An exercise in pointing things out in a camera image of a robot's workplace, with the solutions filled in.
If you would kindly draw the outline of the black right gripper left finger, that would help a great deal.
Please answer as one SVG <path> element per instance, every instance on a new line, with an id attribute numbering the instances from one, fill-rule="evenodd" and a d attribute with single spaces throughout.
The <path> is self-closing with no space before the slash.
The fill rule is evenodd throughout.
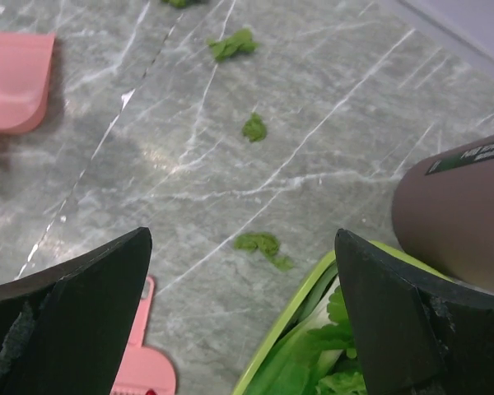
<path id="1" fill-rule="evenodd" d="M 0 394 L 108 394 L 151 259 L 139 227 L 0 285 Z"/>

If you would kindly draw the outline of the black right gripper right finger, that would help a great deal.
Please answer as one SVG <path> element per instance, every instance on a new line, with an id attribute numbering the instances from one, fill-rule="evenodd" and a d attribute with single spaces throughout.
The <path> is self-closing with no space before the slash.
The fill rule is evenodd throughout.
<path id="1" fill-rule="evenodd" d="M 494 394 L 494 295 L 349 230 L 338 230 L 334 249 L 368 393 Z"/>

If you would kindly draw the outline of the pink hand brush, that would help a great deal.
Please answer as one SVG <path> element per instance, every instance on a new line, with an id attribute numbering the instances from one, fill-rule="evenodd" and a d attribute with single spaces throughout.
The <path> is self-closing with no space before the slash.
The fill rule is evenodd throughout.
<path id="1" fill-rule="evenodd" d="M 175 394 L 177 380 L 173 364 L 159 350 L 143 343 L 154 288 L 154 279 L 147 276 L 143 287 L 145 295 L 139 301 L 110 394 Z"/>

